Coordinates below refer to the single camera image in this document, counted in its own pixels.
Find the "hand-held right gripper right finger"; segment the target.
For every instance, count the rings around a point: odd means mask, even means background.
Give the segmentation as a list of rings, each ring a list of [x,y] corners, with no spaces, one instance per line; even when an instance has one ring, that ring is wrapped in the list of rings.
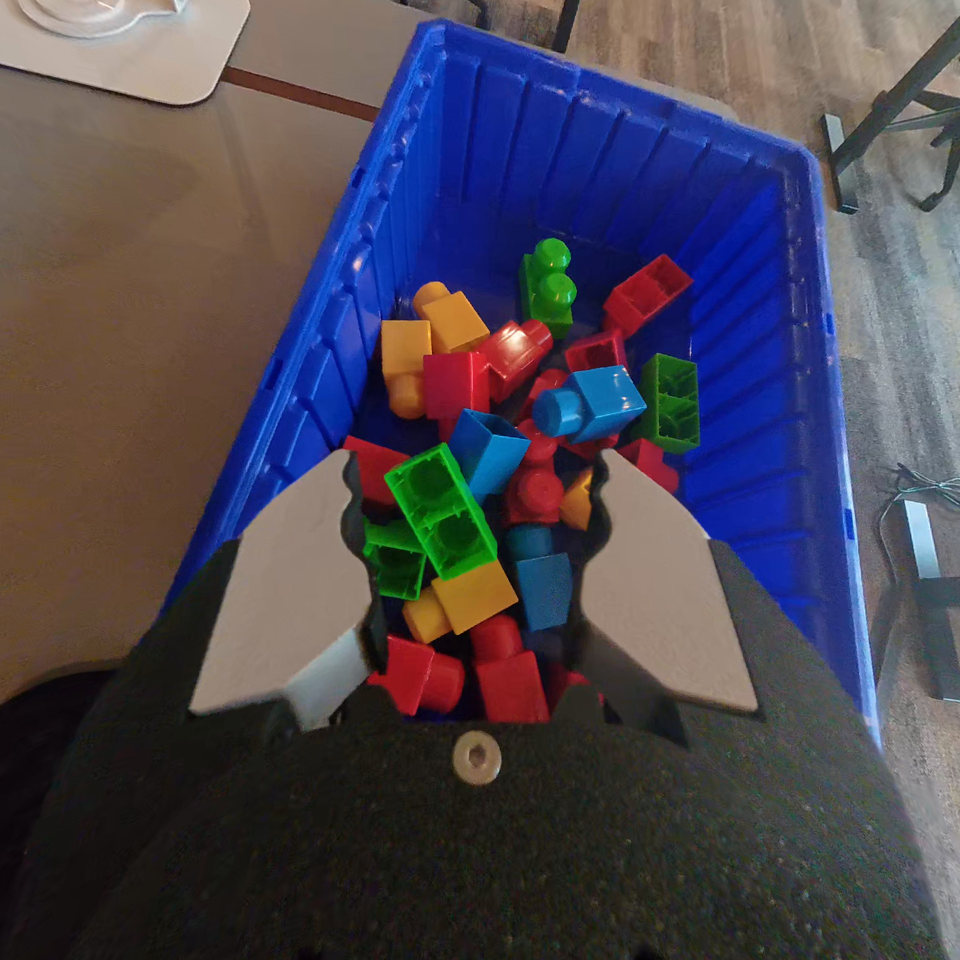
[[[597,458],[591,505],[597,541],[577,592],[574,671],[633,729],[666,701],[755,716],[759,697],[702,525],[613,450]]]

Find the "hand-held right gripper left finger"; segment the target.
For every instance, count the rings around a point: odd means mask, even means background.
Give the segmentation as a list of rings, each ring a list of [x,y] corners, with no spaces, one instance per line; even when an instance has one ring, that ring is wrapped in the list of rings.
[[[374,671],[375,598],[353,452],[329,454],[258,512],[233,568],[189,709],[284,701],[304,732],[328,726]]]

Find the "pile of assorted toy blocks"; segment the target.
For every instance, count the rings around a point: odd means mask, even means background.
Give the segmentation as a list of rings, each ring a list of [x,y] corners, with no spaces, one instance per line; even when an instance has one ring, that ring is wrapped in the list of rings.
[[[576,288],[570,248],[539,241],[519,269],[523,322],[489,330],[461,292],[442,282],[414,296],[415,319],[381,328],[389,409],[426,418],[439,444],[414,456],[363,438],[343,447],[358,461],[363,554],[378,594],[403,603],[406,632],[387,637],[388,664],[366,683],[403,716],[446,716],[467,683],[461,655],[438,652],[467,634],[487,720],[537,723],[567,692],[593,681],[556,655],[542,666],[523,635],[572,623],[574,567],[555,548],[557,524],[585,534],[595,467],[566,485],[556,452],[582,461],[615,450],[670,495],[680,475],[667,456],[702,439],[696,364],[662,352],[628,371],[627,340],[675,307],[692,275],[667,253],[613,287],[596,333],[545,366],[571,329]]]

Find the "blue plastic bin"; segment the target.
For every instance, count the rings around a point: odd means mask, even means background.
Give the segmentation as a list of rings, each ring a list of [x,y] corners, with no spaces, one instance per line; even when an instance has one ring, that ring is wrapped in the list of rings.
[[[417,454],[383,320],[427,282],[497,330],[537,242],[570,248],[573,334],[659,256],[692,285],[627,342],[698,367],[683,503],[820,652],[880,741],[820,165],[803,146],[488,33],[418,27],[163,606],[349,435]]]

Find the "black textured wrist rest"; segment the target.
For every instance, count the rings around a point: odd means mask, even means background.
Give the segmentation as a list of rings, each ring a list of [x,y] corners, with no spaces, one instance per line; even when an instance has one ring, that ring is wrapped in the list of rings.
[[[2,958],[65,958],[153,829],[150,729],[128,669],[2,707]]]

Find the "black metal desk legs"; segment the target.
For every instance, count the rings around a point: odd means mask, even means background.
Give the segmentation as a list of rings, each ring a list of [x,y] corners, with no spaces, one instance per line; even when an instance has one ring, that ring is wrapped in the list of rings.
[[[930,146],[947,144],[949,151],[942,186],[917,202],[922,212],[935,210],[954,187],[959,170],[959,99],[929,88],[950,62],[958,59],[959,20],[955,19],[890,90],[873,99],[866,117],[850,133],[842,119],[825,113],[819,128],[826,147],[826,167],[832,186],[835,209],[843,214],[858,212],[858,198],[847,170],[866,154],[884,134],[911,131],[938,131]]]

